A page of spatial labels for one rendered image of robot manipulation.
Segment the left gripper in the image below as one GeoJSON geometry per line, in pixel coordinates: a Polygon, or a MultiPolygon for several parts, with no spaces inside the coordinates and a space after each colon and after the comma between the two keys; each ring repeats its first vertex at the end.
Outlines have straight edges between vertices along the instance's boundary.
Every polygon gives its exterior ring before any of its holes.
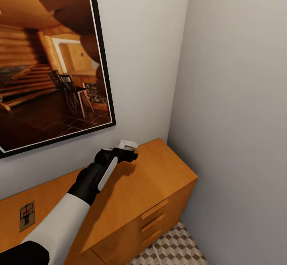
{"type": "Polygon", "coordinates": [[[124,150],[124,149],[119,149],[119,148],[114,148],[114,150],[118,150],[122,154],[122,159],[120,162],[127,161],[131,163],[133,160],[136,160],[138,158],[138,154],[134,154],[134,151],[124,150]]]}

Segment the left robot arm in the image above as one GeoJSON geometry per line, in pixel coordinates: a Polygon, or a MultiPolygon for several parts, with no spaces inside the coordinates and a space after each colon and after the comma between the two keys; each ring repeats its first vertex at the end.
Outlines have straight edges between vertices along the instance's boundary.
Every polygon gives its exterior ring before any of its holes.
{"type": "Polygon", "coordinates": [[[0,265],[63,265],[72,243],[95,200],[117,163],[138,158],[135,142],[121,140],[119,148],[102,148],[94,163],[79,172],[76,182],[20,243],[0,253],[0,265]]]}

